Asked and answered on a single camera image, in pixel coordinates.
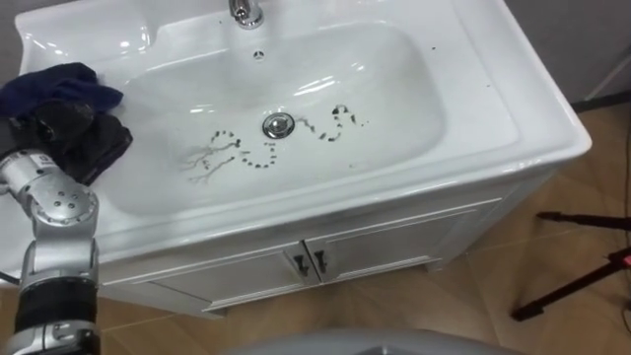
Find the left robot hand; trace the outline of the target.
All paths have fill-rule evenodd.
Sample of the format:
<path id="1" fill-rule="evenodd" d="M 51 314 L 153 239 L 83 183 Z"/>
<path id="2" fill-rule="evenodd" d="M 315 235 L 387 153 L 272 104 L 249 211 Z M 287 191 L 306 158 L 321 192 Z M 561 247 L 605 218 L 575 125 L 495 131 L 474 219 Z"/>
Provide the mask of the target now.
<path id="1" fill-rule="evenodd" d="M 35 150 L 68 176 L 90 186 L 127 151 L 130 130 L 109 113 L 85 103 L 48 101 L 1 119 L 1 157 Z"/>

